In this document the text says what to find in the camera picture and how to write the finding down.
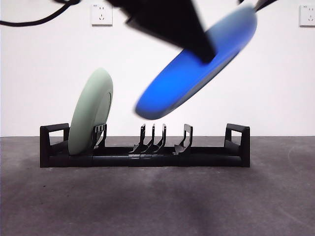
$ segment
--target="black cable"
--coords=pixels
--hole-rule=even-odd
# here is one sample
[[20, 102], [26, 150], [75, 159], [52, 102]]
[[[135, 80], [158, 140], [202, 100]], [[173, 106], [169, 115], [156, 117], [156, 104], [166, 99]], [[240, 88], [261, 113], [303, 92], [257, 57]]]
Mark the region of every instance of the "black cable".
[[30, 21], [30, 22], [19, 22], [19, 23], [13, 23], [13, 22], [7, 22], [7, 21], [0, 21], [0, 25], [4, 26], [11, 26], [11, 27], [26, 27], [26, 26], [37, 26], [44, 24], [48, 21], [53, 20], [57, 16], [61, 15], [63, 12], [65, 12], [70, 6], [78, 4], [81, 0], [54, 0], [59, 3], [64, 3], [63, 7], [60, 8], [55, 13], [51, 14], [50, 16], [47, 16], [43, 19], [37, 20], [37, 21]]
[[[256, 7], [255, 7], [255, 10], [259, 11], [259, 10], [265, 8], [266, 6], [274, 3], [275, 1], [277, 1], [277, 0], [258, 0]], [[242, 2], [244, 2], [244, 0], [238, 0], [238, 2], [239, 2], [239, 4], [241, 4]]]

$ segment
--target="wall socket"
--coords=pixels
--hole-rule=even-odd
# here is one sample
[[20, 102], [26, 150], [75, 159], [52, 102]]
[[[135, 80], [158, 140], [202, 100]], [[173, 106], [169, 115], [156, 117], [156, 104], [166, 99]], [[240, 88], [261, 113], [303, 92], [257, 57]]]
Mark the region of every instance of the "wall socket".
[[112, 26], [113, 6], [109, 3], [92, 5], [91, 23], [92, 26]]
[[315, 27], [315, 5], [300, 6], [300, 26]]

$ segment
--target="gray floor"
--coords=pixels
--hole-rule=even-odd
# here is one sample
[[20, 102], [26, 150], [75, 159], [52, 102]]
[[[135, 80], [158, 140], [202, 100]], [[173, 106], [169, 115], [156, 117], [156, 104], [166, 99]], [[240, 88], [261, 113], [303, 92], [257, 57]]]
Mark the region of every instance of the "gray floor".
[[2, 236], [315, 235], [315, 137], [252, 138], [250, 169], [40, 169], [39, 138], [0, 141]]

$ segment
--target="light green plate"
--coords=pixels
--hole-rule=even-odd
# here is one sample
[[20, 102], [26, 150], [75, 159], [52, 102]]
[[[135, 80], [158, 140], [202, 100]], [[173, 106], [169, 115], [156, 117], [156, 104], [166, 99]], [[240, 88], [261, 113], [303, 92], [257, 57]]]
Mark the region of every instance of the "light green plate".
[[89, 78], [72, 117], [69, 133], [69, 154], [76, 155], [92, 146], [92, 130], [106, 124], [113, 97], [113, 81], [106, 70], [99, 68]]

